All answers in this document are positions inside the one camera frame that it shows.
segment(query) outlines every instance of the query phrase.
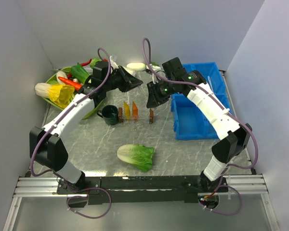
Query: dark green mug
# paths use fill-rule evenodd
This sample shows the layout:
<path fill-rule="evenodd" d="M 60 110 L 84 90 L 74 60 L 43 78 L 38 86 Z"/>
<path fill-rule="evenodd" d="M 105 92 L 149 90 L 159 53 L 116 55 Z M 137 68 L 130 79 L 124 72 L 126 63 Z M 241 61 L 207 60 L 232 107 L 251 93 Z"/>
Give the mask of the dark green mug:
<path fill-rule="evenodd" d="M 107 105 L 96 113 L 99 117 L 103 118 L 108 125 L 116 125 L 119 122 L 119 110 L 114 105 Z"/>

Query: white wall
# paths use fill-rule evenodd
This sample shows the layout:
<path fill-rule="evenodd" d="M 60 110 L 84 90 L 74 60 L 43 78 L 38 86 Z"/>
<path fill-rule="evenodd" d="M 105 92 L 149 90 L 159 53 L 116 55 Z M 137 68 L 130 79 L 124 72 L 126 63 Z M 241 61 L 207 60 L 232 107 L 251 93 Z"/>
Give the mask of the white wall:
<path fill-rule="evenodd" d="M 57 68 L 97 57 L 102 46 L 119 64 L 143 61 L 148 37 L 153 61 L 216 61 L 226 70 L 263 0 L 17 0 Z"/>
<path fill-rule="evenodd" d="M 17 178 L 29 166 L 30 129 L 41 125 L 45 112 L 34 86 L 51 68 L 16 1 L 0 0 L 0 230 Z"/>
<path fill-rule="evenodd" d="M 265 176 L 281 229 L 289 230 L 289 0 L 265 0 L 226 80 L 239 118 L 259 143 L 256 170 Z"/>

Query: cable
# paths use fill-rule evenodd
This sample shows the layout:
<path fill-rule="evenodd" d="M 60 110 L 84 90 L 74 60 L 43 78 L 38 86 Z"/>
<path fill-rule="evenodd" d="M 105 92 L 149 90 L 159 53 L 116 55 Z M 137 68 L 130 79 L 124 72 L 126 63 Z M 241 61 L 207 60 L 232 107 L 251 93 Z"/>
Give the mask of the cable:
<path fill-rule="evenodd" d="M 48 169 L 48 170 L 45 170 L 45 171 L 43 171 L 43 172 L 41 172 L 41 173 L 39 173 L 39 174 L 36 174 L 36 173 L 34 172 L 34 168 L 33 168 L 33 167 L 34 167 L 34 160 L 35 160 L 35 157 L 36 157 L 36 155 L 37 155 L 37 153 L 38 153 L 38 149 L 39 149 L 39 147 L 41 146 L 41 144 L 43 143 L 43 141 L 46 139 L 46 137 L 53 131 L 53 129 L 54 129 L 55 127 L 57 127 L 57 125 L 66 117 L 66 115 L 67 115 L 68 113 L 70 113 L 71 110 L 73 110 L 74 107 L 76 107 L 79 103 L 81 103 L 81 102 L 84 101 L 85 99 L 89 98 L 92 94 L 94 94 L 95 92 L 97 92 L 97 91 L 106 83 L 106 81 L 108 80 L 108 77 L 109 77 L 109 75 L 110 75 L 110 70 L 111 70 L 110 57 L 109 57 L 109 54 L 108 54 L 103 48 L 99 48 L 99 49 L 97 50 L 97 53 L 98 53 L 98 56 L 100 57 L 100 59 L 102 59 L 102 57 L 101 57 L 101 55 L 100 55 L 100 51 L 103 51 L 103 52 L 104 52 L 104 54 L 107 56 L 107 60 L 108 60 L 108 70 L 107 70 L 107 74 L 106 74 L 104 80 L 101 82 L 101 84 L 100 84 L 97 88 L 93 89 L 93 90 L 92 90 L 91 92 L 89 92 L 87 95 L 85 95 L 85 96 L 82 97 L 80 100 L 78 100 L 75 104 L 71 105 L 71 106 L 57 119 L 57 121 L 55 122 L 55 124 L 52 125 L 51 128 L 50 128 L 48 131 L 46 131 L 45 134 L 41 137 L 41 139 L 39 140 L 39 142 L 37 143 L 37 145 L 35 146 L 35 148 L 34 148 L 34 150 L 33 150 L 32 157 L 31 157 L 31 161 L 30 161 L 30 172 L 31 172 L 31 174 L 32 174 L 34 177 L 38 177 L 38 176 L 41 176 L 41 175 L 45 174 L 46 172 L 51 172 L 51 171 L 52 171 L 51 169 Z M 54 172 L 54 171 L 53 171 L 53 174 L 56 175 L 57 177 L 60 177 L 60 178 L 64 179 L 62 176 L 60 176 L 58 173 L 56 173 L 56 172 Z M 72 212 L 74 212 L 74 213 L 76 213 L 76 214 L 78 214 L 78 215 L 81 215 L 81 216 L 83 216 L 83 217 L 85 217 L 85 218 L 90 218 L 90 219 L 101 218 L 101 217 L 105 216 L 105 215 L 109 212 L 109 210 L 110 210 L 110 208 L 111 208 L 111 205 L 112 205 L 112 202 L 111 202 L 111 196 L 110 196 L 109 192 L 107 192 L 107 190 L 102 189 L 102 188 L 99 188 L 99 187 L 94 187 L 94 188 L 83 189 L 83 190 L 80 190 L 80 191 L 74 191 L 74 190 L 70 187 L 70 185 L 68 184 L 68 182 L 67 182 L 66 180 L 64 180 L 64 182 L 65 182 L 66 185 L 67 185 L 73 192 L 75 192 L 75 193 L 80 193 L 80 192 L 83 192 L 83 191 L 90 191 L 90 190 L 102 190 L 102 191 L 104 191 L 104 192 L 108 195 L 108 197 L 109 197 L 109 206 L 108 206 L 108 209 L 107 209 L 102 215 L 97 216 L 97 217 L 87 216 L 87 215 L 82 214 L 82 213 L 80 213 L 80 212 L 78 212 L 78 211 L 75 211 L 74 209 L 72 209 L 71 207 L 69 207 L 68 202 L 69 202 L 72 198 L 76 198 L 76 197 L 78 197 L 78 198 L 80 198 L 80 197 L 83 198 L 82 196 L 73 196 L 73 197 L 70 197 L 70 198 L 67 200 L 67 202 L 66 202 L 68 210 L 71 210 Z"/>
<path fill-rule="evenodd" d="M 195 87 L 196 89 L 199 89 L 201 91 L 203 91 L 205 94 L 207 94 L 222 110 L 225 109 L 225 107 L 217 100 L 215 99 L 211 94 L 209 94 L 204 88 L 202 88 L 201 86 L 195 84 L 195 83 L 191 83 L 191 82 L 183 82 L 183 81 L 173 81 L 173 80 L 170 80 L 170 79 L 167 79 L 163 76 L 161 76 L 160 74 L 158 74 L 156 71 L 153 70 L 153 68 L 151 67 L 150 65 L 150 62 L 148 61 L 148 58 L 146 56 L 146 53 L 145 53 L 145 42 L 147 42 L 148 44 L 148 48 L 149 48 L 149 60 L 151 60 L 151 44 L 150 44 L 150 41 L 148 38 L 144 38 L 142 40 L 142 51 L 143 51 L 143 57 L 144 57 L 144 62 L 145 64 L 148 66 L 148 68 L 150 69 L 150 71 L 156 76 L 158 77 L 159 79 L 165 81 L 165 82 L 169 82 L 169 83 L 173 83 L 173 84 L 183 84 L 183 85 L 191 85 L 193 87 Z M 231 117 L 233 120 L 235 120 L 236 122 L 238 122 L 248 133 L 249 135 L 251 136 L 251 139 L 254 143 L 254 146 L 255 146 L 255 159 L 254 159 L 254 162 L 250 165 L 250 166 L 247 166 L 247 167 L 244 167 L 244 166 L 239 166 L 239 165 L 236 165 L 236 164 L 228 164 L 227 167 L 229 166 L 235 166 L 235 167 L 238 167 L 238 168 L 241 168 L 241 169 L 250 169 L 252 167 L 255 166 L 255 164 L 257 163 L 258 161 L 258 144 L 257 144 L 257 141 L 256 141 L 256 138 L 255 136 L 253 135 L 252 131 L 243 123 L 241 122 L 239 119 L 237 119 L 235 116 L 233 116 L 232 114 L 228 113 L 229 117 Z M 223 181 L 223 174 L 226 172 L 228 168 L 226 168 L 222 173 L 221 173 L 221 176 L 220 176 L 220 182 L 218 184 L 218 186 L 214 189 L 213 193 L 211 195 L 209 195 L 207 198 L 210 198 L 211 196 L 213 196 L 217 190 L 220 188 L 220 187 L 228 187 L 228 188 L 231 188 L 233 189 L 239 196 L 239 199 L 240 199 L 240 207 L 239 209 L 234 212 L 234 213 L 224 213 L 224 212 L 220 212 L 220 211 L 215 211 L 215 210 L 212 210 L 212 209 L 208 209 L 206 208 L 206 206 L 204 206 L 202 203 L 200 203 L 201 205 L 204 206 L 204 208 L 206 210 L 209 210 L 209 211 L 212 211 L 214 213 L 218 213 L 218 214 L 223 214 L 223 215 L 235 215 L 235 214 L 238 214 L 241 210 L 242 210 L 242 207 L 243 207 L 243 201 L 242 201 L 242 197 L 240 195 L 240 193 L 234 189 L 233 187 L 231 186 L 228 186 L 228 185 L 221 185 L 222 181 Z"/>
<path fill-rule="evenodd" d="M 204 88 L 202 88 L 201 86 L 195 84 L 195 83 L 191 83 L 191 82 L 183 82 L 183 81 L 173 81 L 173 80 L 170 80 L 170 79 L 167 79 L 163 76 L 161 76 L 159 73 L 157 73 L 156 71 L 153 70 L 153 68 L 151 67 L 150 65 L 150 62 L 148 61 L 148 58 L 145 54 L 145 42 L 147 42 L 148 44 L 148 47 L 149 47 L 149 60 L 151 60 L 151 44 L 150 44 L 150 41 L 148 38 L 144 38 L 143 41 L 142 41 L 142 50 L 143 50 L 143 56 L 144 56 L 144 62 L 145 64 L 148 66 L 148 68 L 150 69 L 150 71 L 156 76 L 158 77 L 159 79 L 165 81 L 165 82 L 169 82 L 169 83 L 174 83 L 174 84 L 183 84 L 183 85 L 191 85 L 193 87 L 195 87 L 196 89 L 199 89 L 201 91 L 203 91 L 205 94 L 207 94 L 214 102 L 216 102 L 216 104 L 222 109 L 224 110 L 225 107 L 214 97 L 212 96 L 211 94 L 209 94 Z M 238 167 L 238 168 L 241 168 L 241 169 L 250 169 L 252 167 L 254 167 L 258 161 L 258 144 L 257 144 L 257 141 L 256 141 L 256 138 L 254 136 L 254 134 L 252 133 L 252 131 L 243 123 L 241 122 L 239 119 L 237 119 L 235 116 L 233 116 L 232 114 L 228 113 L 228 115 L 233 119 L 235 120 L 236 122 L 238 122 L 250 135 L 253 143 L 254 143 L 254 146 L 255 146 L 255 159 L 253 161 L 253 163 L 250 165 L 250 166 L 239 166 L 239 165 L 236 165 L 236 164 L 229 164 L 229 166 L 235 166 L 235 167 Z"/>

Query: table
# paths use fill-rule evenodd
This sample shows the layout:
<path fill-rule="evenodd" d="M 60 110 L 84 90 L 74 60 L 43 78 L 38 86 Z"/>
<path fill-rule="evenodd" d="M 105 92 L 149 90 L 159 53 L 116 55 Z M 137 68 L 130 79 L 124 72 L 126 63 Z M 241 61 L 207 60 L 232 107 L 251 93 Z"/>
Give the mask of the table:
<path fill-rule="evenodd" d="M 82 120 L 70 133 L 65 142 L 69 160 L 86 176 L 169 176 L 199 175 L 209 163 L 211 147 L 218 140 L 178 141 L 173 132 L 173 115 L 171 100 L 154 110 L 154 123 L 149 124 L 149 110 L 146 108 L 146 84 L 152 80 L 151 75 L 142 72 L 137 76 L 144 84 L 127 93 L 119 90 L 107 93 L 107 98 L 100 109 L 112 104 L 123 107 L 124 101 L 130 105 L 134 101 L 138 106 L 139 120 L 128 121 L 116 126 L 108 126 L 103 119 L 94 114 Z M 53 120 L 61 111 L 53 106 L 46 115 L 46 123 Z M 154 147 L 153 167 L 148 172 L 122 162 L 117 157 L 117 150 L 125 144 L 141 144 Z M 248 166 L 250 161 L 244 150 L 236 157 L 238 165 Z M 35 164 L 35 171 L 46 167 Z M 250 170 L 231 167 L 227 174 L 251 174 Z"/>

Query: blue basket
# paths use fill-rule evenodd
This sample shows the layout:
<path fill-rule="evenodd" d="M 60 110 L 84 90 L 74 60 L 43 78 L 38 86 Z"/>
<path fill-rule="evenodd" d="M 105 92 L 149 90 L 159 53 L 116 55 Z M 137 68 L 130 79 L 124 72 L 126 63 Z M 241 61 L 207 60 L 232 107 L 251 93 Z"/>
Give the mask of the blue basket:
<path fill-rule="evenodd" d="M 216 66 L 216 63 L 184 64 L 187 72 L 199 71 L 208 81 L 210 76 L 212 88 L 216 97 L 226 107 L 230 108 L 226 95 L 226 85 Z M 218 139 L 215 129 L 203 113 L 188 98 L 182 94 L 173 94 L 171 102 L 173 112 L 173 131 L 177 140 Z"/>

